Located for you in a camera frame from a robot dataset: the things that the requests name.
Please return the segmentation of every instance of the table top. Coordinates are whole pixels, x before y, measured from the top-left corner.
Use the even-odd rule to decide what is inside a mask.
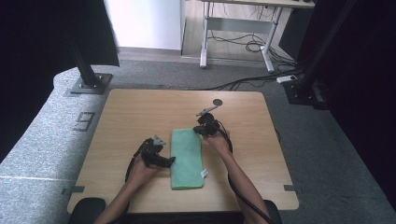
[[[195,116],[220,99],[212,111],[231,132],[233,154],[263,198],[278,209],[297,209],[294,191],[264,98],[252,91],[113,90],[109,94],[76,186],[69,213],[79,200],[99,197],[109,204],[124,183],[129,162],[142,142],[158,134],[167,144],[161,156],[170,156],[173,129],[198,125]],[[170,170],[156,174],[132,198],[130,213],[238,211],[223,162],[202,140],[204,169],[209,172],[202,189],[172,190]]]
[[[309,3],[293,0],[201,0],[203,2],[226,3],[226,4],[241,4],[254,6],[268,6],[268,7],[299,7],[312,8],[315,3],[312,0]]]

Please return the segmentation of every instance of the round metal object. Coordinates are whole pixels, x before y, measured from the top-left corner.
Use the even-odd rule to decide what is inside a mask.
[[[216,105],[216,106],[221,106],[222,105],[222,101],[220,99],[215,99],[213,101],[213,104]]]

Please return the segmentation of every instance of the folded cloth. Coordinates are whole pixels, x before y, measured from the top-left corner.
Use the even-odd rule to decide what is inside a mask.
[[[204,185],[201,138],[193,129],[172,131],[171,166],[172,189],[198,189]]]

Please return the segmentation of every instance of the desk leg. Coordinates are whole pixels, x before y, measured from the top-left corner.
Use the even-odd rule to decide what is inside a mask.
[[[270,33],[268,34],[267,41],[265,42],[265,45],[262,46],[262,57],[264,58],[265,65],[267,66],[267,70],[269,73],[274,73],[275,69],[272,65],[270,55],[268,54],[268,49],[271,47],[271,42],[274,38],[275,30],[276,30],[277,24],[279,22],[280,14],[282,13],[282,9],[283,9],[283,7],[276,8],[276,14],[273,19],[273,24],[271,26]]]
[[[209,20],[209,9],[210,3],[205,2],[204,7],[206,7],[205,17],[204,17],[204,41],[202,42],[201,46],[201,62],[200,67],[206,68],[206,58],[207,58],[207,23]]]

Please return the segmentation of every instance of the person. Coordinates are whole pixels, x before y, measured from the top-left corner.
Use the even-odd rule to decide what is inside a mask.
[[[224,165],[228,171],[228,174],[233,181],[233,184],[239,190],[239,192],[247,198],[256,207],[262,210],[267,216],[269,216],[267,207],[262,200],[262,196],[254,187],[245,172],[238,165],[230,152],[228,143],[224,137],[219,133],[215,133],[211,136],[203,136],[204,140],[218,152]],[[157,174],[161,168],[159,167],[147,167],[140,155],[136,157],[134,166],[128,177],[126,183],[120,189],[120,192],[105,209],[105,211],[96,219],[94,224],[108,223],[116,219],[125,209],[132,196],[136,193],[139,188],[142,188],[155,174]],[[236,197],[238,205],[245,217],[246,224],[266,224],[267,222],[260,217],[254,210],[252,210],[247,204],[242,202]]]

